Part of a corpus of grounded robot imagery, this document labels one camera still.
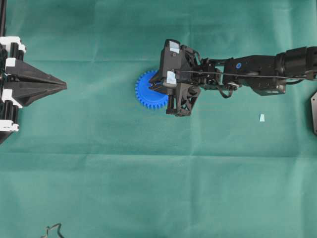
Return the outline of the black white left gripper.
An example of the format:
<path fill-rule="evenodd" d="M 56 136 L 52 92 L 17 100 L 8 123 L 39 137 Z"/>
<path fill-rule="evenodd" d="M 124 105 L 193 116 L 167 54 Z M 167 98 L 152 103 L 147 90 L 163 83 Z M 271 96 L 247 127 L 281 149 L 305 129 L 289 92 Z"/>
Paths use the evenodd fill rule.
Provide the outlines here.
<path fill-rule="evenodd" d="M 0 142 L 19 131 L 18 113 L 34 101 L 66 90 L 66 82 L 23 61 L 19 37 L 0 38 Z M 32 83 L 23 83 L 26 79 Z"/>

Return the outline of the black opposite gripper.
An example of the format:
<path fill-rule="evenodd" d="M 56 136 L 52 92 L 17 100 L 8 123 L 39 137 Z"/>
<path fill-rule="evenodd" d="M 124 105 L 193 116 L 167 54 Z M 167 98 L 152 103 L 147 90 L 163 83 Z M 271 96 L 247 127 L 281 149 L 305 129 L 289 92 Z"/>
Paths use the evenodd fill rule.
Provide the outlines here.
<path fill-rule="evenodd" d="M 180 43 L 182 56 L 181 67 L 176 72 L 175 88 L 168 88 L 161 84 L 161 75 L 158 70 L 150 72 L 150 90 L 167 95 L 168 103 L 166 113 L 176 117 L 187 117 L 192 113 L 197 98 L 200 95 L 200 80 L 198 75 L 201 72 L 200 54 Z"/>

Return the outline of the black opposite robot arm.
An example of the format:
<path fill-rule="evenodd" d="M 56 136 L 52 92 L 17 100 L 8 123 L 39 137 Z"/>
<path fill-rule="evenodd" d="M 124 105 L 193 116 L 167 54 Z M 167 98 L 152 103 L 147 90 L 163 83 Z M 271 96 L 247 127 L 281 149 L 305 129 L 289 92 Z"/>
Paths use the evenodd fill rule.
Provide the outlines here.
<path fill-rule="evenodd" d="M 64 81 L 24 60 L 19 37 L 0 39 L 0 139 L 19 131 L 18 112 L 34 101 L 67 88 Z M 302 47 L 274 56 L 201 58 L 176 40 L 166 40 L 157 71 L 142 74 L 135 96 L 149 109 L 166 107 L 168 115 L 191 114 L 201 90 L 217 91 L 224 98 L 242 86 L 261 96 L 284 94 L 287 85 L 317 78 L 317 49 Z"/>

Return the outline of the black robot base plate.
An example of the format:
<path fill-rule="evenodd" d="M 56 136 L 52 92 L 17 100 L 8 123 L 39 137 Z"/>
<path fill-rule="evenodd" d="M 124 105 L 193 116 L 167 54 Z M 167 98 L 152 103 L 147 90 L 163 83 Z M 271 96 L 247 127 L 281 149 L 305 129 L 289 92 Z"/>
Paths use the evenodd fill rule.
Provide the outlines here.
<path fill-rule="evenodd" d="M 317 135 L 317 92 L 311 96 L 313 131 Z"/>

